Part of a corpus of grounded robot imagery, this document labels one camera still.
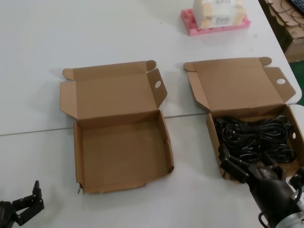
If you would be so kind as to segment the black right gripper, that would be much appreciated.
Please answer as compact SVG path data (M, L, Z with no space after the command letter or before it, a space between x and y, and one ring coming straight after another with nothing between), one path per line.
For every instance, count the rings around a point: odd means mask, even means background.
M298 213L298 206L292 198L293 190L285 181L282 169L266 152L262 152L262 166L232 156L225 144L218 148L220 168L240 183L248 184L250 192L267 221L282 221Z

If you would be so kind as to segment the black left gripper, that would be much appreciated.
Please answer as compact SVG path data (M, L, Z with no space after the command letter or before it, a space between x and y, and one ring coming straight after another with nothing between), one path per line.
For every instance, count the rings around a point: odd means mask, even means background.
M32 194L11 202L0 202L0 228L12 228L14 222L24 225L44 209L39 181L35 181Z

